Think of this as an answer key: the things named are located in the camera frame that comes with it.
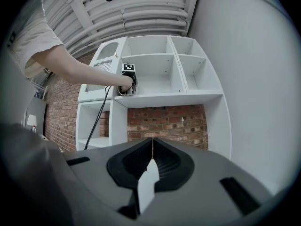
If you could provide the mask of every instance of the lampshade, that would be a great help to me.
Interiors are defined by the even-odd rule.
[[[27,125],[37,126],[37,117],[35,115],[29,115],[27,120]]]

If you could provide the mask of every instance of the white bookshelf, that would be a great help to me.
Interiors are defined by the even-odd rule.
[[[120,38],[100,45],[90,66],[111,60],[109,72],[120,74],[134,64],[138,86],[134,96],[119,96],[112,87],[103,111],[110,111],[109,136],[99,124],[88,148],[127,142],[127,109],[204,104],[209,150],[227,158],[231,151],[228,106],[218,76],[195,39],[167,35]],[[87,92],[82,85],[76,124],[77,150],[83,150],[103,103],[104,89]]]
[[[83,150],[87,143],[90,131],[97,118],[103,101],[79,103],[76,119],[76,148]],[[127,141],[127,108],[114,100],[105,102],[103,112],[109,111],[109,136],[100,136],[100,121],[97,123],[89,148],[107,147]]]

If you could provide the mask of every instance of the human arm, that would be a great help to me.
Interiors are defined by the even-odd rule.
[[[64,45],[38,52],[32,58],[71,84],[122,86],[122,90],[126,91],[133,83],[128,76],[116,75],[81,63],[69,54]]]

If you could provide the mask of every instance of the wire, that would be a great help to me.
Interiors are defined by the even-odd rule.
[[[110,86],[109,89],[108,89],[108,91],[107,91],[107,88],[108,88],[108,87],[109,87],[109,86],[107,86],[107,87],[105,88],[105,98],[104,98],[102,107],[101,107],[100,110],[99,110],[99,113],[98,113],[98,115],[97,115],[97,118],[96,118],[96,121],[95,121],[95,123],[94,123],[94,126],[93,126],[93,128],[92,128],[92,130],[91,130],[91,132],[90,132],[90,135],[89,135],[89,137],[88,137],[88,140],[87,140],[87,142],[86,142],[86,145],[85,145],[85,149],[84,149],[84,150],[87,150],[88,145],[89,145],[89,142],[90,142],[90,139],[91,139],[91,137],[92,137],[92,134],[93,134],[93,132],[94,132],[94,130],[95,130],[95,127],[96,127],[96,125],[97,125],[97,123],[98,123],[98,121],[99,121],[99,118],[100,118],[100,116],[101,116],[101,114],[102,114],[102,112],[103,112],[103,108],[104,108],[104,105],[105,105],[105,101],[107,100],[107,96],[108,96],[109,90],[111,89],[111,86]]]

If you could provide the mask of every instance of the white wall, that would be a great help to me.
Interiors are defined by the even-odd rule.
[[[269,1],[198,0],[189,37],[221,81],[231,160],[275,193],[292,182],[301,160],[301,39]]]

